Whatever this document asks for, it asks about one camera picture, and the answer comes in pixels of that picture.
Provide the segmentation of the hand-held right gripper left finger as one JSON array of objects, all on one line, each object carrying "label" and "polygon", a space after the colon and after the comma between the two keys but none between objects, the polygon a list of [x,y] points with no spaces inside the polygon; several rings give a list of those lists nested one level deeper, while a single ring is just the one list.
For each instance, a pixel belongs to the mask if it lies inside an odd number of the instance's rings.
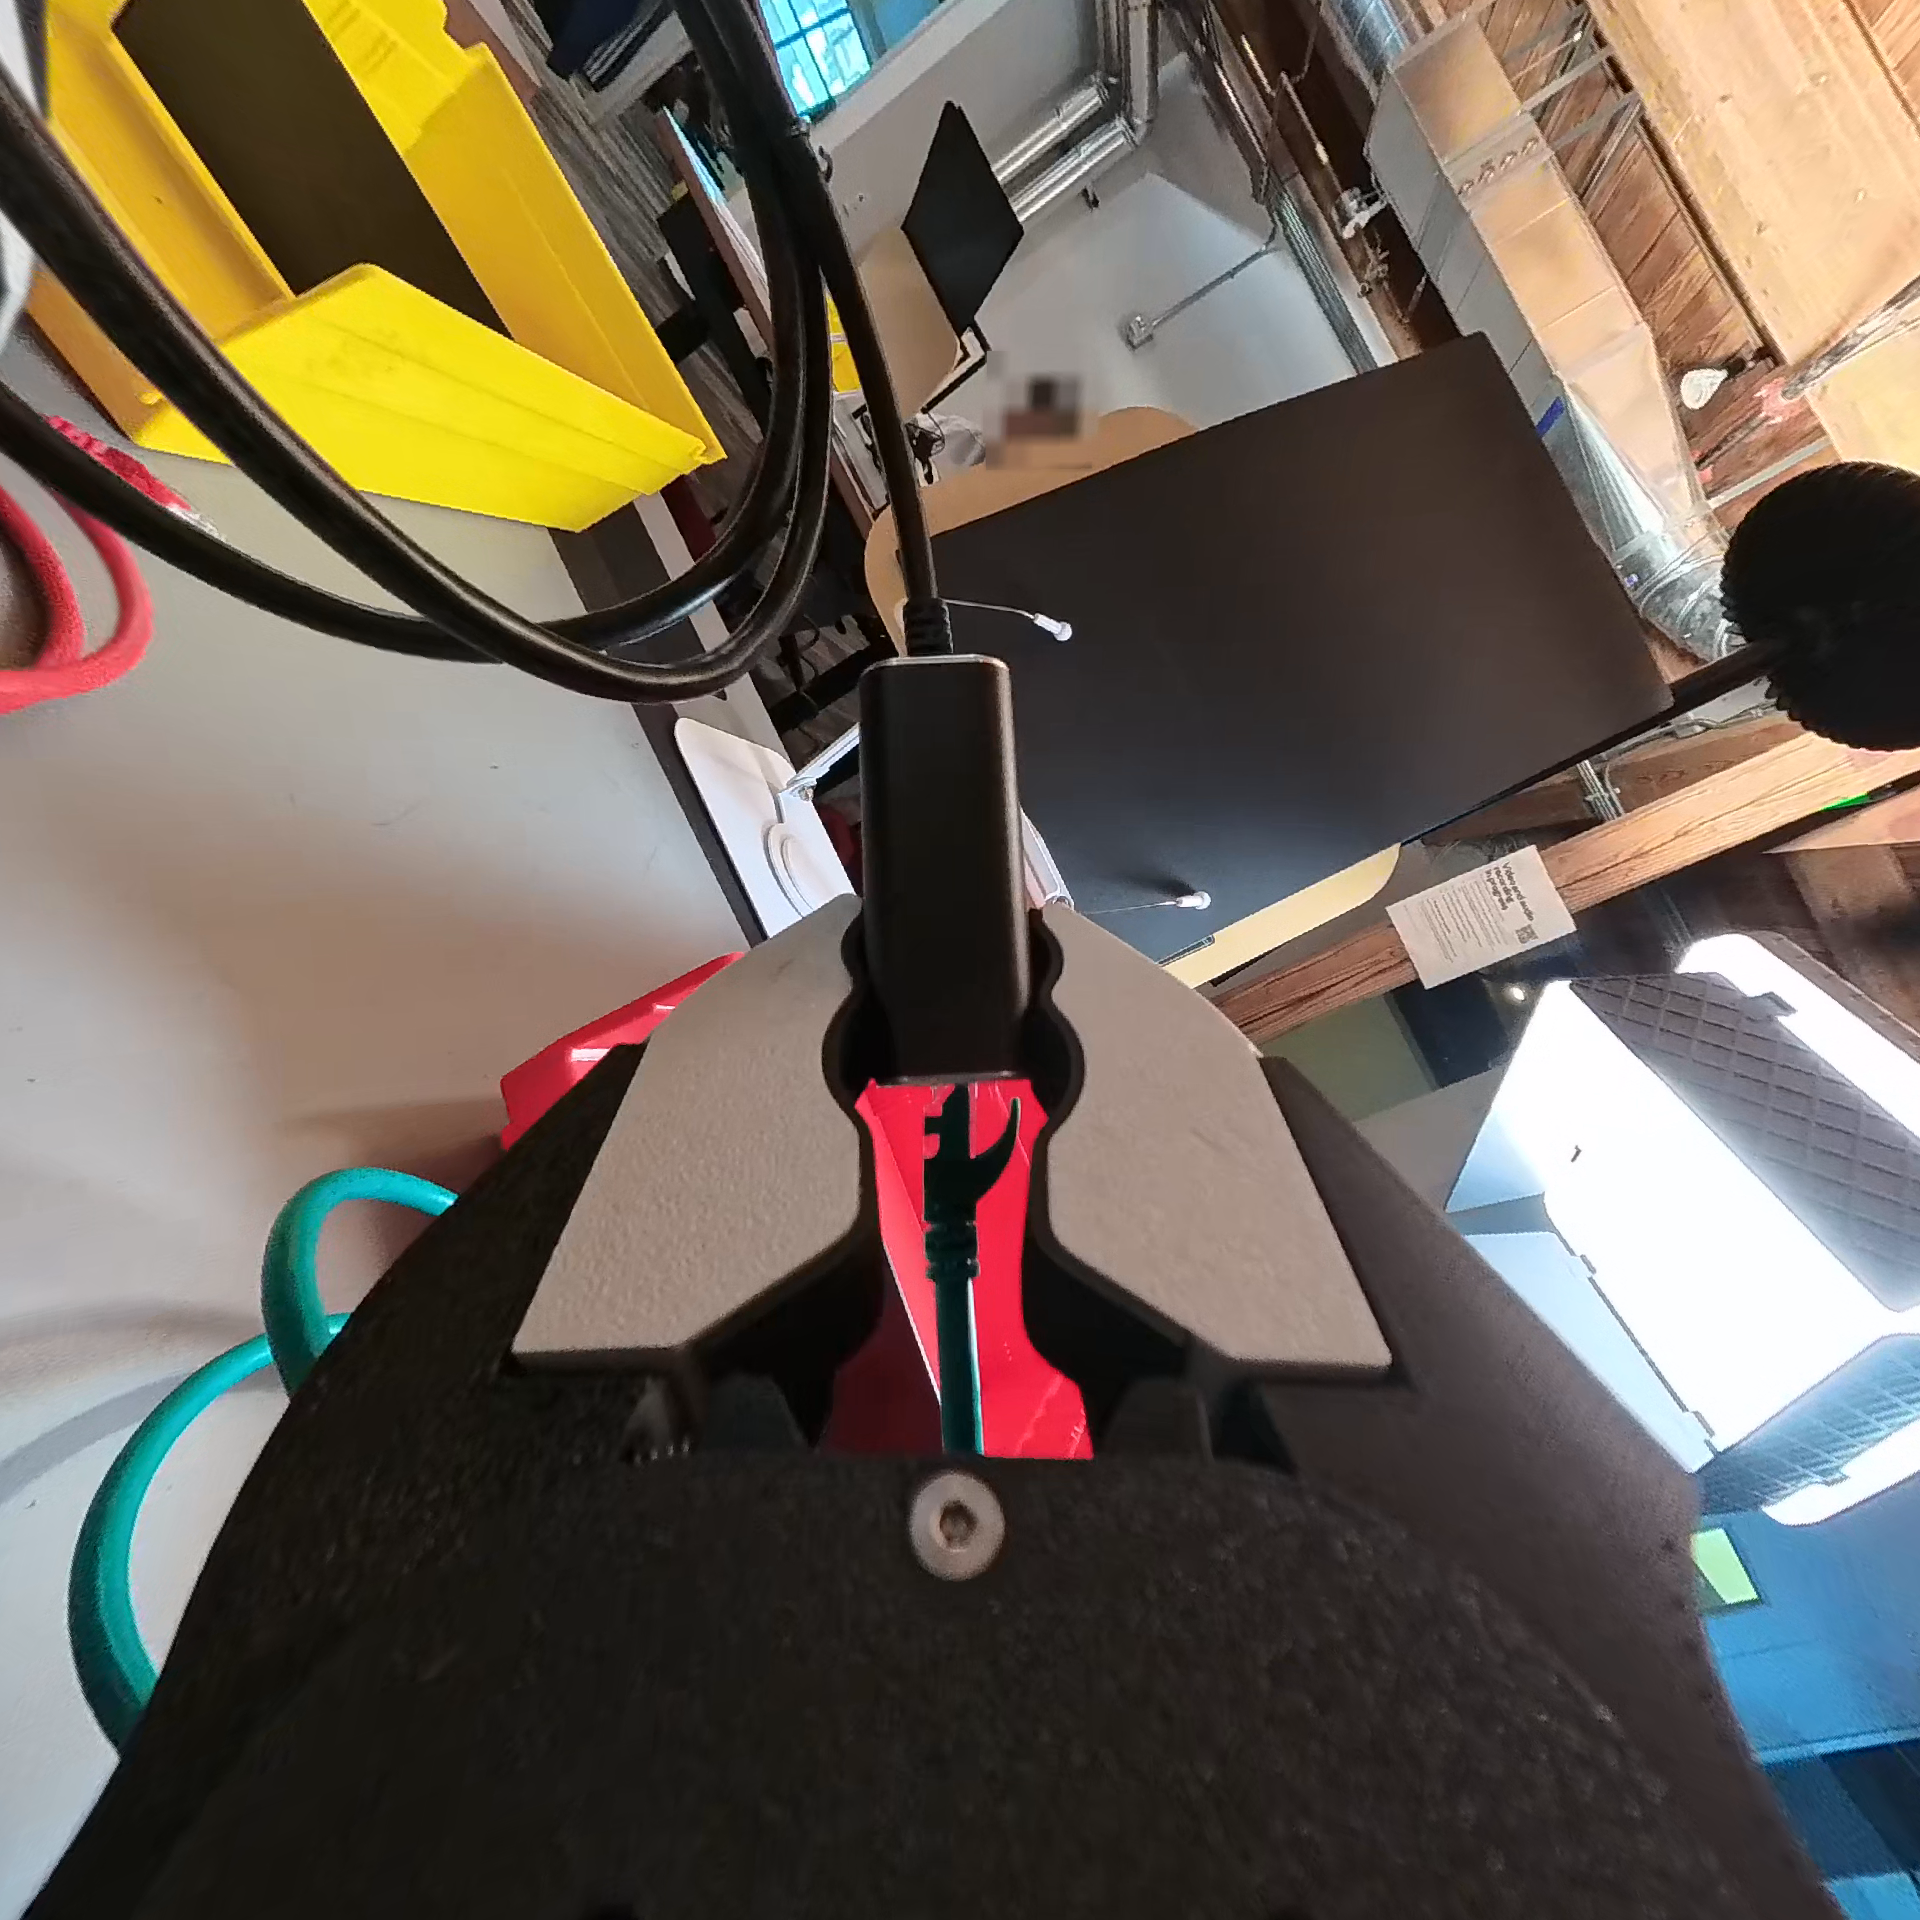
[{"label": "hand-held right gripper left finger", "polygon": [[857,900],[700,987],[641,1047],[514,1333],[517,1369],[635,1373],[702,1410],[772,1380],[808,1443],[875,1333],[872,1146],[838,1081]]}]

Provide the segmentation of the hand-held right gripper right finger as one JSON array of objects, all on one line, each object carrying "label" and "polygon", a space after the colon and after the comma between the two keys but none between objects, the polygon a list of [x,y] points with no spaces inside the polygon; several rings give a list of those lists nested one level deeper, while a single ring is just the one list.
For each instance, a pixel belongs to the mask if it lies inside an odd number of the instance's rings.
[{"label": "hand-held right gripper right finger", "polygon": [[1253,1390],[1376,1387],[1393,1357],[1258,1049],[1075,910],[1033,917],[1041,1108],[1020,1250],[1030,1347],[1087,1449],[1159,1403],[1218,1439]]}]

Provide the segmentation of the red plastic bin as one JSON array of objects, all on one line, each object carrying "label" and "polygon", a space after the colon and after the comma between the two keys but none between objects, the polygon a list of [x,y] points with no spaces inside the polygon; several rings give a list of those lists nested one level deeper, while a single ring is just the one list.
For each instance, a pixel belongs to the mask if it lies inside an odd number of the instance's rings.
[{"label": "red plastic bin", "polygon": [[[740,961],[724,952],[635,1000],[588,1021],[500,1079],[502,1148],[511,1148],[617,1045],[641,1045],[705,982]],[[857,1117],[875,1150],[875,1199],[889,1296],[874,1336],[833,1380],[823,1441],[846,1454],[928,1453],[941,1444],[936,1295],[923,1260],[925,1127],[943,1087],[872,1087]],[[1082,1393],[1043,1361],[1026,1333],[1022,1250],[1043,1108],[1026,1083],[992,1083],[970,1099],[972,1152],[981,1155],[1020,1111],[1008,1164],[975,1207],[978,1272],[972,1331],[979,1390],[979,1449],[992,1459],[1085,1461],[1091,1441]]]}]

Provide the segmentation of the black ethernet splitter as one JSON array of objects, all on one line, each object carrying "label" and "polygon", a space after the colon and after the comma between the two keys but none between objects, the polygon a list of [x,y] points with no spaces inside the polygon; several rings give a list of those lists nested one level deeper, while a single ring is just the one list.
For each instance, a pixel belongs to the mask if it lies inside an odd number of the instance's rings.
[{"label": "black ethernet splitter", "polygon": [[883,1087],[1013,1079],[1033,1002],[1012,678],[979,654],[860,684],[861,1018]]}]

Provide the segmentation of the yellow plastic bin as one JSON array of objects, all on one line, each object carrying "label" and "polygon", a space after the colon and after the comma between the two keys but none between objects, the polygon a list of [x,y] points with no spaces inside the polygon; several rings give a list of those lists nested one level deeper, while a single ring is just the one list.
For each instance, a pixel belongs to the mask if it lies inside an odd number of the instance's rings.
[{"label": "yellow plastic bin", "polygon": [[515,87],[443,4],[43,20],[59,149],[357,492],[579,532],[721,461]]}]

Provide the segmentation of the white paper notice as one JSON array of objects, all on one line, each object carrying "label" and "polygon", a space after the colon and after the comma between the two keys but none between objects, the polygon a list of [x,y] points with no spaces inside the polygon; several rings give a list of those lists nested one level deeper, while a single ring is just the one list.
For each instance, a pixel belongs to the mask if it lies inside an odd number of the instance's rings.
[{"label": "white paper notice", "polygon": [[1385,909],[1415,982],[1432,993],[1574,937],[1574,917],[1536,847],[1499,854]]}]

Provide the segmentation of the wooden beam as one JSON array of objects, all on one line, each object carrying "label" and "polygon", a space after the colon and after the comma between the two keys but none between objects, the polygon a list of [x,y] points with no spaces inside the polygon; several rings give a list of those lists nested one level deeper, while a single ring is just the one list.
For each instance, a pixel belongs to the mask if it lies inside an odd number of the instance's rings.
[{"label": "wooden beam", "polygon": [[[1915,748],[1869,752],[1802,732],[1730,771],[1550,844],[1543,851],[1545,876],[1562,905],[1582,913],[1802,823],[1824,804],[1871,797],[1915,771]],[[1227,988],[1212,1004],[1251,1045],[1264,1045],[1343,1007],[1403,988],[1415,974],[1399,933],[1377,923],[1289,969]]]}]

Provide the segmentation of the small black panel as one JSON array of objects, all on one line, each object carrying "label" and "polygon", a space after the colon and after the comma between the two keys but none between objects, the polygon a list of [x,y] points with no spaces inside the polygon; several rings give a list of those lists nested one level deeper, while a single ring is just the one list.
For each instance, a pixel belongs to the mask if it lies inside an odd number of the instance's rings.
[{"label": "small black panel", "polygon": [[1023,227],[972,120],[943,102],[901,233],[955,336],[972,330]]}]

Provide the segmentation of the window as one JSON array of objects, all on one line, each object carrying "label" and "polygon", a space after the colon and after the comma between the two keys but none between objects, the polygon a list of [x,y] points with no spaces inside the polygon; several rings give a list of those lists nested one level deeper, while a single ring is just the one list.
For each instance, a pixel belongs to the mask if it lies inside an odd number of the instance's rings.
[{"label": "window", "polygon": [[755,9],[783,93],[803,123],[821,120],[872,74],[860,4],[758,3]]}]

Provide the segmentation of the silver rectangular duct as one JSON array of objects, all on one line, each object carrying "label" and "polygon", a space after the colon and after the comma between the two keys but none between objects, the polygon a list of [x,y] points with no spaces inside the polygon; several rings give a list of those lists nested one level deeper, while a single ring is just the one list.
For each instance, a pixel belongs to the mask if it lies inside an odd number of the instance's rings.
[{"label": "silver rectangular duct", "polygon": [[1453,326],[1485,338],[1534,427],[1584,431],[1658,517],[1700,514],[1651,326],[1475,12],[1387,62],[1364,157]]}]

